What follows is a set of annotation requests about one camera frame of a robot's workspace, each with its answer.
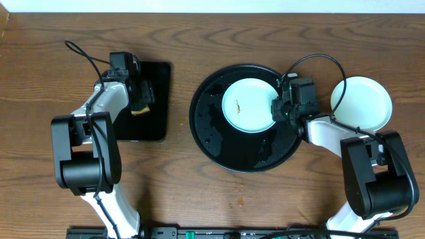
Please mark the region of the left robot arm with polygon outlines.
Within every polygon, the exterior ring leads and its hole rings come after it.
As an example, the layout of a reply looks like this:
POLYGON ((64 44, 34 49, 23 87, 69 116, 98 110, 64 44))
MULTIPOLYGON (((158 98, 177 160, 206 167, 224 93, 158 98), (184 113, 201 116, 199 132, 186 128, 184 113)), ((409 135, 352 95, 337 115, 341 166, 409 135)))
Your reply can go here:
POLYGON ((141 216, 120 185, 122 161, 113 124, 129 108, 149 111, 154 96, 141 79, 141 62, 129 52, 110 53, 110 69, 77 110, 51 121, 54 174, 63 189, 86 201, 106 226, 107 238, 145 238, 141 216))

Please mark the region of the green and yellow sponge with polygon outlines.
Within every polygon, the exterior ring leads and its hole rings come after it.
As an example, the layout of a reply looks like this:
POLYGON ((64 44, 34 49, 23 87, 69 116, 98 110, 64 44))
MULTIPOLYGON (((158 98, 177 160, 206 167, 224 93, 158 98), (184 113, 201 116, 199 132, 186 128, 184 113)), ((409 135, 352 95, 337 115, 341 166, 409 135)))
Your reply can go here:
POLYGON ((142 107, 142 109, 139 109, 139 110, 131 110, 131 114, 133 116, 138 116, 138 115, 141 115, 141 114, 145 114, 149 111, 150 111, 149 106, 144 106, 144 107, 142 107))

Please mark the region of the black rectangular tray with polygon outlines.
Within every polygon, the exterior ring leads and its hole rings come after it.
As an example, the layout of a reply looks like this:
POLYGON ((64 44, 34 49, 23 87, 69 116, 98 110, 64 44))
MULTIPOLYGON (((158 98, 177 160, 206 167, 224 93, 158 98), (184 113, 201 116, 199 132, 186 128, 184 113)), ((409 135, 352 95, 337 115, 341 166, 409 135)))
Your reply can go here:
POLYGON ((142 61, 141 80, 150 83, 155 98, 149 111, 133 115, 129 106, 113 123, 116 139, 122 141, 162 141, 167 132, 171 65, 169 62, 142 61))

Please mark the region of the pale blue plate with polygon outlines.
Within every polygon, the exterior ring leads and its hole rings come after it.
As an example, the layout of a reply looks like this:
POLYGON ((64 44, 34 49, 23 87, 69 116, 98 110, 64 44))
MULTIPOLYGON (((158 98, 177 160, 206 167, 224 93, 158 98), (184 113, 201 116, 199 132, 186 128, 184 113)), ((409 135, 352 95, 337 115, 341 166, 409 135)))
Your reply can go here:
POLYGON ((245 78, 231 84, 222 97, 222 112, 227 122, 244 133, 260 133, 271 128, 272 100, 278 92, 271 84, 245 78))

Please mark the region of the light blue plate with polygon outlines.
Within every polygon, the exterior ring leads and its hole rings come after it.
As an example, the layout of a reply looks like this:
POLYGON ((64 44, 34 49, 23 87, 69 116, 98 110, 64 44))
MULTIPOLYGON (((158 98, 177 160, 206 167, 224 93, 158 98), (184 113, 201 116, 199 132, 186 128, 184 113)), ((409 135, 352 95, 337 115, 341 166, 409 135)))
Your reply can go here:
POLYGON ((392 101, 383 86, 364 77, 353 76, 340 82, 331 95, 331 107, 341 123, 367 131, 384 127, 392 114, 392 101))

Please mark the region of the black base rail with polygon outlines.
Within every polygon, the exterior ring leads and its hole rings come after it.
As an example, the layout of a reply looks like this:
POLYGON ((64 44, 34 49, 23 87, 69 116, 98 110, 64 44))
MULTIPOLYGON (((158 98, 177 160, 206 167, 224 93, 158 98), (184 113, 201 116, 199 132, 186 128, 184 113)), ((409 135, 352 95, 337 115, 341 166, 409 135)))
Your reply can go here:
MULTIPOLYGON (((313 238, 400 238, 394 230, 373 230, 366 236, 337 236, 323 233, 306 233, 307 228, 290 228, 289 230, 219 230, 219 229, 196 229, 173 227, 156 227, 142 231, 141 236, 131 238, 151 238, 151 239, 257 239, 275 234, 274 238, 290 239, 313 239, 313 238)), ((91 239, 110 238, 106 228, 69 228, 66 231, 66 239, 91 239)))

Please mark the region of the black round tray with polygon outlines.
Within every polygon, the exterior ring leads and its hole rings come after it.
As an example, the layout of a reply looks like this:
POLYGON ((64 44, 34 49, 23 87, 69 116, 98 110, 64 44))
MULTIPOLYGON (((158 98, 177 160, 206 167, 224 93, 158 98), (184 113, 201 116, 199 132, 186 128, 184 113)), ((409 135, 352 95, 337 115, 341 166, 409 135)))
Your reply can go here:
POLYGON ((200 150, 220 166, 244 173, 281 165, 301 143, 286 123, 278 122, 260 133, 245 133, 228 123, 221 106, 225 90, 248 77, 263 80, 281 92, 279 72, 258 64, 237 64, 207 77, 195 92, 189 110, 191 133, 200 150))

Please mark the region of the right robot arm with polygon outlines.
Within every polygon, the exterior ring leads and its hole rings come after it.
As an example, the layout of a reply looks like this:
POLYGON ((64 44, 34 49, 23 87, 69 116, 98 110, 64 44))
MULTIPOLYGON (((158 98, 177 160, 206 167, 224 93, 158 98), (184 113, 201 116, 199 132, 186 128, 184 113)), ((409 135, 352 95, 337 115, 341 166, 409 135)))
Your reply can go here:
POLYGON ((353 76, 331 95, 331 115, 321 113, 311 78, 287 74, 272 102, 274 121, 286 121, 296 135, 341 158, 346 203, 325 223, 332 231, 365 234, 378 223, 410 213, 419 188, 401 136, 380 129, 392 102, 375 80, 353 76))

